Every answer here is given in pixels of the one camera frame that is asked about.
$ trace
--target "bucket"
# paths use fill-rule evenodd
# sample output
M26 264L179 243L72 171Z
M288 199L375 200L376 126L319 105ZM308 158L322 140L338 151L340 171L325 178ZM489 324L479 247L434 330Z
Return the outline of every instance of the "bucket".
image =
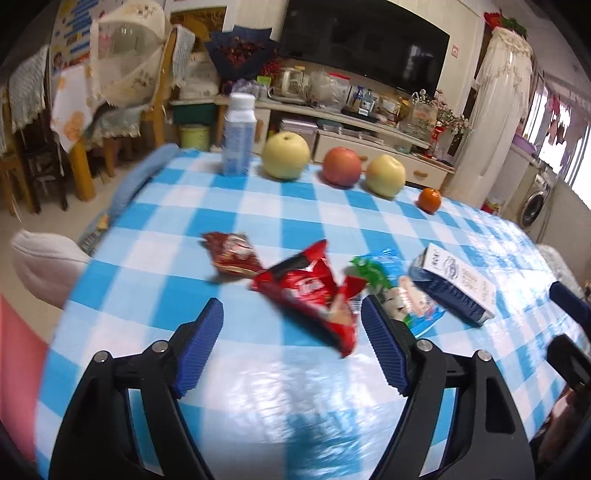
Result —
M207 125L181 125L181 146L183 148L196 148L209 151L210 128Z

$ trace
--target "water bottle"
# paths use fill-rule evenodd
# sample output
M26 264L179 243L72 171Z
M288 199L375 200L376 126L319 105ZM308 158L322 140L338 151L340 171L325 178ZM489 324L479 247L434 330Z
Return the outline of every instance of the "water bottle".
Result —
M247 175L255 136L255 98L248 93L230 95L223 132L222 173Z

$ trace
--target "television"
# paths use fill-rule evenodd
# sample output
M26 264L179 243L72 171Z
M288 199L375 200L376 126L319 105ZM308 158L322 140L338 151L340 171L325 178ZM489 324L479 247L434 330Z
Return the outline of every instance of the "television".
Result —
M279 55L435 94L449 35L388 0L290 0Z

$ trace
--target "plastic bag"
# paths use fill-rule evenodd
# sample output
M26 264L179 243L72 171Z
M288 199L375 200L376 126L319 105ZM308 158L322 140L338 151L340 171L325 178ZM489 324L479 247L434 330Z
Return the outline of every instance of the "plastic bag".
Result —
M445 313L414 285L396 250L355 257L351 263L368 281L388 316L406 323L415 337L428 331Z
M350 90L349 77L324 70L311 75L310 101L313 106L340 113Z

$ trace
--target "red apple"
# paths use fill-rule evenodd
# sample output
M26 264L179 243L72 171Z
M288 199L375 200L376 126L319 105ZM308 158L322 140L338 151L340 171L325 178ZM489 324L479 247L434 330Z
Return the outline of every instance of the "red apple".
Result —
M361 176L361 159L353 150L335 147L324 156L322 175L339 187L352 187Z

